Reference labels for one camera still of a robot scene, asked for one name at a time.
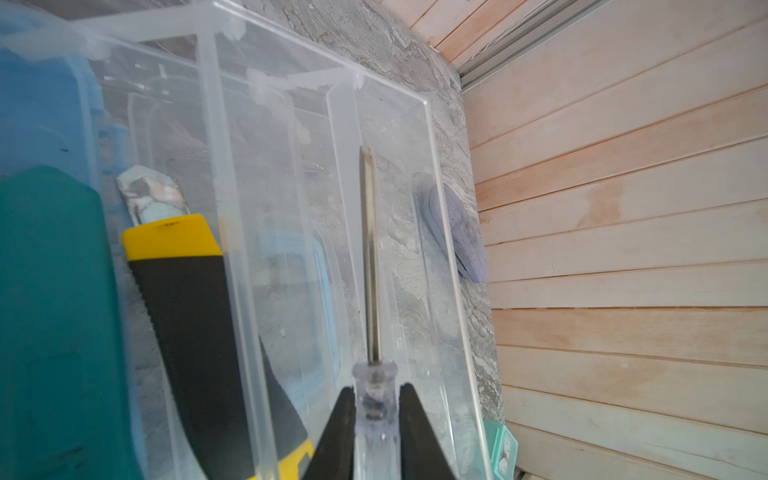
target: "black and yellow handle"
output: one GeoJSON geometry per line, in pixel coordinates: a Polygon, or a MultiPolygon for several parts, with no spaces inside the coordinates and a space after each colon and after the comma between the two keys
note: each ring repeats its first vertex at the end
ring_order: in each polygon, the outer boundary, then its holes
{"type": "MultiPolygon", "coordinates": [[[[221,249],[201,215],[123,232],[181,424],[210,480],[253,477],[237,346],[221,249]]],[[[298,480],[313,454],[298,412],[263,357],[281,480],[298,480]]]]}

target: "transparent plastic container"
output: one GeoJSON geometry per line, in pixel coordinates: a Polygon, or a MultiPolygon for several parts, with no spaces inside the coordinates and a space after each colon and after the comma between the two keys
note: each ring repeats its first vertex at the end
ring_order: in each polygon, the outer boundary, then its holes
{"type": "Polygon", "coordinates": [[[315,445],[366,358],[361,146],[377,166],[384,357],[398,385],[414,384],[457,477],[491,478],[452,242],[446,255],[420,207],[442,182],[424,98],[225,0],[49,18],[0,48],[86,58],[101,90],[107,133],[89,183],[108,219],[146,478],[204,475],[126,266],[114,177],[132,164],[171,175],[222,246],[254,469],[278,478],[262,347],[315,445]],[[141,44],[157,40],[178,55],[141,44]]]}

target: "gray floor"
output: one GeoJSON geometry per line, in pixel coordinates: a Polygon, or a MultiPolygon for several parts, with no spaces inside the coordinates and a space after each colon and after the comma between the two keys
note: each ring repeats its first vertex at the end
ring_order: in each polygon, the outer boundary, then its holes
{"type": "MultiPolygon", "coordinates": [[[[174,0],[17,1],[69,19],[179,3],[174,0]]],[[[427,97],[432,102],[443,178],[472,212],[472,221],[478,222],[458,75],[437,52],[417,40],[405,26],[373,0],[243,0],[243,3],[259,15],[291,28],[427,97]]],[[[189,45],[179,45],[177,42],[164,41],[160,47],[174,52],[183,52],[189,48],[189,45]]],[[[488,287],[473,285],[462,279],[462,300],[468,319],[483,416],[503,420],[488,287]]],[[[144,333],[134,333],[151,335],[149,325],[146,327],[144,333]]],[[[147,368],[137,371],[137,381],[149,391],[161,387],[161,373],[157,361],[153,360],[156,358],[157,352],[148,352],[147,368]]],[[[162,422],[161,417],[165,416],[163,404],[158,399],[158,422],[162,422]]],[[[151,428],[152,421],[147,420],[151,428]]]]}

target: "wood plank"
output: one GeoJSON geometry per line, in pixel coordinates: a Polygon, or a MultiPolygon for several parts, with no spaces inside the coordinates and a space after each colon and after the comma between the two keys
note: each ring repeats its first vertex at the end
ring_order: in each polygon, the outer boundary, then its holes
{"type": "Polygon", "coordinates": [[[764,15],[768,6],[760,0],[612,0],[465,93],[469,144],[477,147],[764,15]]]}
{"type": "MultiPolygon", "coordinates": [[[[765,85],[768,83],[765,45],[768,45],[768,20],[735,31],[496,137],[471,150],[475,182],[765,85]]],[[[635,62],[623,63],[634,65],[635,62]]],[[[469,112],[468,109],[467,124],[472,125],[474,120],[469,112]]],[[[491,112],[484,114],[489,118],[493,116],[491,112]]]]}
{"type": "Polygon", "coordinates": [[[721,480],[765,480],[768,436],[503,386],[509,422],[721,480]]]}
{"type": "Polygon", "coordinates": [[[488,282],[766,260],[767,239],[768,200],[756,200],[491,245],[488,282]]]}
{"type": "Polygon", "coordinates": [[[768,306],[768,262],[491,283],[492,308],[768,306]]]}
{"type": "Polygon", "coordinates": [[[497,350],[503,385],[768,433],[766,369],[516,346],[497,350]]]}
{"type": "MultiPolygon", "coordinates": [[[[523,3],[528,3],[528,6],[530,7],[536,3],[540,5],[541,0],[487,0],[464,20],[463,23],[456,27],[450,35],[445,37],[436,48],[446,60],[452,61],[477,40],[485,36],[486,33],[495,29],[499,24],[507,26],[499,31],[496,36],[499,36],[506,28],[513,25],[514,22],[506,24],[507,17],[513,17],[512,14],[518,10],[523,3]]],[[[517,18],[519,21],[522,17],[514,15],[514,18],[517,18]]]]}
{"type": "Polygon", "coordinates": [[[718,101],[477,185],[478,209],[511,204],[768,135],[768,87],[718,101]]]}
{"type": "Polygon", "coordinates": [[[413,25],[412,30],[434,47],[483,3],[485,0],[438,0],[413,25]]]}
{"type": "Polygon", "coordinates": [[[487,210],[480,227],[492,245],[762,198],[768,139],[487,210]]]}
{"type": "Polygon", "coordinates": [[[381,0],[381,4],[408,28],[411,28],[435,2],[436,0],[381,0]]]}
{"type": "Polygon", "coordinates": [[[549,480],[703,480],[693,473],[507,422],[518,466],[549,480]]]}
{"type": "Polygon", "coordinates": [[[768,309],[493,310],[498,345],[768,366],[768,309]]]}

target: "teal object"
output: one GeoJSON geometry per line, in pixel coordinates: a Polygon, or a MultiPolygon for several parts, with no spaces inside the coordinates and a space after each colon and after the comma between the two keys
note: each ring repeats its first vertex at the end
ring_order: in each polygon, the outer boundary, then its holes
{"type": "Polygon", "coordinates": [[[494,480],[512,480],[518,460],[518,441],[503,423],[486,419],[483,424],[494,480]]]}
{"type": "Polygon", "coordinates": [[[0,179],[0,478],[138,480],[101,200],[40,166],[0,179]]]}

